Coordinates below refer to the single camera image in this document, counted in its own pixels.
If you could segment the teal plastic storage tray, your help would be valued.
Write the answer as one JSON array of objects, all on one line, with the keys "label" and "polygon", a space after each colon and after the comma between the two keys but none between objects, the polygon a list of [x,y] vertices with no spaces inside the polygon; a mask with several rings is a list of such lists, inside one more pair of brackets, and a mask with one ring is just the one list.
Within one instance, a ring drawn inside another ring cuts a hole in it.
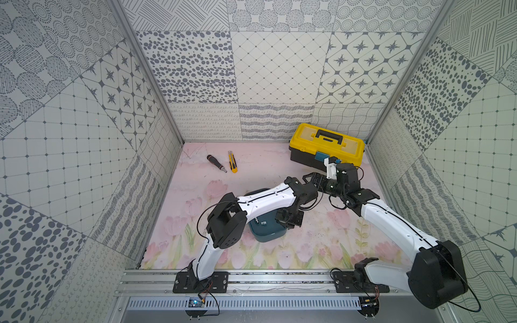
[{"label": "teal plastic storage tray", "polygon": [[248,222],[250,231],[258,242],[265,243],[281,238],[288,231],[276,220],[279,209],[263,213]]}]

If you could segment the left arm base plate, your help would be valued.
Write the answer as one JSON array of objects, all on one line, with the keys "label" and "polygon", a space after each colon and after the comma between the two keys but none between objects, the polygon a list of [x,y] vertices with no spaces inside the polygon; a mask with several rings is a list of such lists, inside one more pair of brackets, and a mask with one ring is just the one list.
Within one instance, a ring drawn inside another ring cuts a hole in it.
[{"label": "left arm base plate", "polygon": [[211,277],[199,281],[193,273],[180,272],[174,280],[173,293],[226,293],[229,272],[216,271]]}]

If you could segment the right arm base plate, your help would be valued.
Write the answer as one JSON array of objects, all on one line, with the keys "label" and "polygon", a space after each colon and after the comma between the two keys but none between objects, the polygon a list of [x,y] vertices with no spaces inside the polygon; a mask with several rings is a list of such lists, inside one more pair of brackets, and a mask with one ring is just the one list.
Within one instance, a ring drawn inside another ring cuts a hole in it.
[{"label": "right arm base plate", "polygon": [[368,278],[356,274],[354,271],[333,270],[330,272],[337,293],[365,293],[373,295],[375,293],[389,293],[387,285],[377,285]]}]

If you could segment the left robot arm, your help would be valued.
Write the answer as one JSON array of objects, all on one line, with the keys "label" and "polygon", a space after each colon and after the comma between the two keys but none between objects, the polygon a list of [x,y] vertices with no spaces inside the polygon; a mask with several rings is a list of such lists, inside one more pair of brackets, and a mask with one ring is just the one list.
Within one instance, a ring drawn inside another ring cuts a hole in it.
[{"label": "left robot arm", "polygon": [[246,225],[261,215],[276,212],[275,221],[290,230],[301,226],[306,204],[317,200],[318,189],[312,183],[302,183],[288,177],[284,182],[254,195],[224,195],[219,203],[210,207],[207,216],[205,240],[200,255],[188,268],[189,274],[198,281],[205,281],[214,274],[215,265],[223,251],[234,246],[242,237]]}]

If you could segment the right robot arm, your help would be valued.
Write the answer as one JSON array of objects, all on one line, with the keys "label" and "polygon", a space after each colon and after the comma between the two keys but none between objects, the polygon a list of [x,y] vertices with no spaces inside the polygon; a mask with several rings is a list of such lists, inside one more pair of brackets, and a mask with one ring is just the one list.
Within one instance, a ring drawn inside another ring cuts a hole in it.
[{"label": "right robot arm", "polygon": [[376,257],[365,258],[354,266],[354,283],[364,293],[369,287],[386,285],[412,292],[429,309],[452,301],[469,290],[459,247],[418,229],[393,211],[374,191],[364,188],[357,168],[339,164],[334,178],[317,172],[303,177],[319,192],[338,198],[343,209],[380,229],[409,258],[410,265],[396,265]]}]

